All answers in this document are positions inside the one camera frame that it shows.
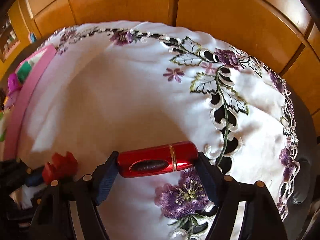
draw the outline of pink tray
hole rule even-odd
[[[24,62],[30,60],[32,57],[43,51],[45,52],[43,53],[39,61],[32,67],[32,70],[30,71],[26,81],[24,82],[15,103],[15,108],[12,112],[5,136],[4,160],[14,159],[17,155],[18,142],[24,113],[29,105],[30,98],[34,89],[36,88],[36,85],[38,84],[42,74],[44,73],[50,61],[53,59],[57,50],[52,44],[45,46],[22,61],[15,71],[17,72]]]

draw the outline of red cylindrical bottle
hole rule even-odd
[[[119,154],[119,173],[125,178],[181,171],[193,167],[198,158],[196,146],[189,141],[145,148]]]

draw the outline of green block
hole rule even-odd
[[[32,69],[32,67],[27,61],[22,64],[21,68],[17,72],[17,76],[18,76],[18,79],[21,82],[21,84],[23,84],[25,82],[31,69]]]

